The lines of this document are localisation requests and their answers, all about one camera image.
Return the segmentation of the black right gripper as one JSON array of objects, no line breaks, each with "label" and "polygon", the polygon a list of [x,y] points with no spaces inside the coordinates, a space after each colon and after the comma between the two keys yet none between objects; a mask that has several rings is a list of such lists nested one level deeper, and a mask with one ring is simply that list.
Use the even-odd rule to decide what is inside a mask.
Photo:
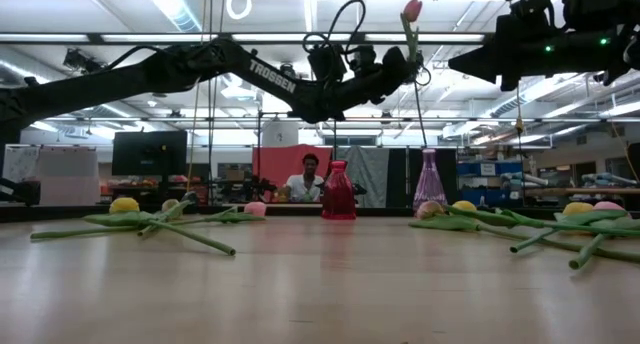
[{"label": "black right gripper", "polygon": [[567,36],[557,32],[533,38],[523,32],[500,30],[487,33],[481,46],[449,60],[449,68],[479,79],[501,76],[503,92],[515,90],[522,77],[569,72]]}]

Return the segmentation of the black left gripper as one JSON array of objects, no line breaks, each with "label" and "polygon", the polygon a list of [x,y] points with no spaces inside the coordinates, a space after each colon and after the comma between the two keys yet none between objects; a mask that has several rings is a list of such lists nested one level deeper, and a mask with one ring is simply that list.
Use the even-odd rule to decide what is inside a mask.
[{"label": "black left gripper", "polygon": [[404,57],[397,46],[387,50],[383,61],[376,62],[372,45],[359,45],[349,61],[354,77],[333,86],[330,94],[331,117],[343,117],[343,112],[368,101],[381,101],[385,81],[393,84],[414,82],[418,74],[418,62],[412,56]]}]

